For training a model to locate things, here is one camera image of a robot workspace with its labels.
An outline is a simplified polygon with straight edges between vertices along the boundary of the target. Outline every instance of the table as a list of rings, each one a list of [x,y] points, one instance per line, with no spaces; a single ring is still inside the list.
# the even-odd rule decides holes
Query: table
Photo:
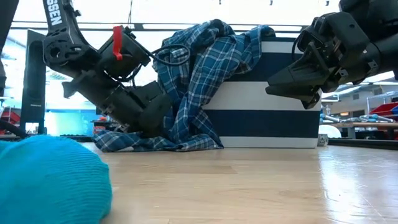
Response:
[[[395,223],[396,151],[221,149],[101,153],[114,190],[103,224]]]
[[[386,128],[390,140],[394,140],[394,130],[398,129],[398,123],[370,123],[370,122],[352,122],[352,123],[334,123],[330,124],[336,128],[347,128],[348,137],[355,139],[355,128]]]

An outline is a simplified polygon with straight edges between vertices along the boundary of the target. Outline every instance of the black cable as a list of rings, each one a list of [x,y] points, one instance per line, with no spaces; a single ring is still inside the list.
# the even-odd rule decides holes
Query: black cable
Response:
[[[293,47],[292,47],[292,61],[295,62],[296,61],[296,55],[295,55],[295,50],[296,50],[296,45],[297,42],[299,41],[299,38],[297,37],[294,42],[293,42]]]
[[[29,135],[26,134],[26,132],[23,131],[22,129],[18,128],[17,126],[15,126],[13,124],[8,123],[7,121],[3,121],[1,119],[0,119],[0,129],[7,130],[22,139],[29,137]]]
[[[175,48],[183,48],[183,49],[186,49],[187,50],[187,52],[188,52],[188,55],[187,55],[187,57],[183,60],[183,61],[181,61],[181,62],[177,62],[177,63],[170,63],[170,62],[166,62],[165,60],[162,60],[162,59],[160,59],[160,58],[158,58],[158,57],[156,57],[154,54],[156,54],[156,53],[158,53],[158,52],[161,52],[162,50],[165,50],[165,49],[175,49]],[[169,46],[164,46],[164,47],[161,47],[161,48],[159,48],[159,49],[157,49],[157,50],[154,50],[153,52],[149,52],[147,49],[145,49],[145,48],[143,48],[144,49],[144,52],[148,55],[148,56],[150,56],[151,58],[153,58],[154,60],[156,60],[156,61],[158,61],[158,62],[160,62],[160,63],[162,63],[162,64],[164,64],[164,65],[168,65],[168,66],[179,66],[179,65],[182,65],[182,64],[184,64],[184,63],[186,63],[188,60],[189,60],[189,58],[191,57],[191,50],[187,47],[187,46],[185,46],[185,45],[183,45],[183,44],[172,44],[172,45],[169,45]]]
[[[129,18],[127,19],[127,23],[129,25],[131,24],[131,19],[132,19],[132,0],[130,0],[130,12],[129,12]]]
[[[136,83],[134,82],[134,77],[138,74],[139,70],[141,69],[142,65],[138,65],[138,67],[136,69],[134,69],[131,73],[131,75],[129,75],[126,78],[118,78],[119,82],[129,82],[132,81],[132,85],[135,88],[136,87]]]

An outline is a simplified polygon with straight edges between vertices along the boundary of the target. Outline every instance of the wire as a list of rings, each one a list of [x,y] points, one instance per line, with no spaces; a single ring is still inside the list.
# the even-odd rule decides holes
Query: wire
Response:
[[[385,91],[384,91],[384,89],[383,89],[383,86],[382,86],[381,84],[379,84],[379,86],[380,86],[381,91],[382,91],[383,93],[385,93]]]
[[[30,124],[30,128],[26,131],[26,133],[29,134],[29,131],[33,128],[33,124],[35,124],[35,123],[31,123],[31,124]]]
[[[0,129],[5,129],[22,139],[29,137],[29,135],[24,130],[18,128],[17,126],[15,126],[11,123],[8,123],[7,121],[3,121],[1,119],[0,119]]]
[[[132,24],[132,22],[131,22],[131,16],[132,15],[132,0],[130,0],[130,12],[129,12],[129,18],[127,19],[127,23],[129,24],[129,26],[130,26],[130,24]]]
[[[292,47],[292,61],[295,62],[296,61],[296,55],[295,55],[295,50],[296,50],[296,45],[297,42],[299,41],[299,38],[297,37],[294,42],[293,42],[293,47]]]
[[[187,52],[188,52],[188,55],[185,57],[184,60],[182,60],[181,62],[177,62],[177,63],[166,62],[165,60],[162,60],[162,59],[160,59],[160,58],[158,58],[157,56],[154,55],[154,54],[156,54],[156,53],[158,53],[158,52],[161,52],[162,50],[165,50],[165,49],[174,49],[174,48],[183,48],[183,49],[186,49]],[[172,44],[172,45],[168,45],[168,46],[165,46],[165,47],[161,47],[161,48],[159,48],[159,49],[157,49],[157,50],[155,50],[155,51],[153,51],[153,52],[149,52],[149,51],[148,51],[146,48],[144,48],[144,47],[142,47],[142,49],[144,50],[144,52],[145,52],[149,57],[153,58],[154,60],[156,60],[156,61],[158,61],[158,62],[160,62],[160,63],[162,63],[162,64],[164,64],[164,65],[168,65],[168,66],[171,66],[171,67],[182,65],[182,64],[186,63],[186,62],[190,59],[190,57],[191,57],[191,51],[190,51],[190,49],[189,49],[187,46],[182,45],[182,44]],[[135,87],[136,87],[136,83],[134,82],[134,77],[138,74],[138,72],[140,71],[141,67],[142,67],[142,65],[140,64],[136,69],[134,69],[134,70],[132,71],[131,75],[129,75],[129,76],[126,77],[126,78],[118,78],[117,80],[118,80],[119,82],[132,82],[132,85],[133,85],[133,87],[135,88]]]

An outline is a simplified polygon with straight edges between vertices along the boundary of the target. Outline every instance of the navy and white striped box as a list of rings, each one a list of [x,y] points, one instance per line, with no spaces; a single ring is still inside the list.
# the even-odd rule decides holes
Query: navy and white striped box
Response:
[[[292,63],[293,38],[267,37],[254,70],[224,82],[208,105],[224,147],[315,148],[320,103],[305,110],[299,100],[268,95],[268,78]],[[301,52],[296,49],[297,57]]]

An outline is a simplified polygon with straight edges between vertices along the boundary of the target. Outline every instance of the blue plaid fabric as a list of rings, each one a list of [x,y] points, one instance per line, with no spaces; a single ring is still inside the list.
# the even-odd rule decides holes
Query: blue plaid fabric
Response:
[[[162,45],[186,45],[191,51],[191,60],[177,67],[156,60],[153,64],[159,84],[173,99],[172,109],[163,123],[167,138],[144,139],[141,133],[102,131],[94,136],[94,143],[104,152],[187,152],[222,148],[201,106],[210,102],[225,80],[254,68],[262,54],[261,39],[267,36],[275,36],[268,26],[236,35],[229,25],[218,19],[177,31]],[[184,60],[187,53],[185,49],[167,49],[157,56],[177,63]]]

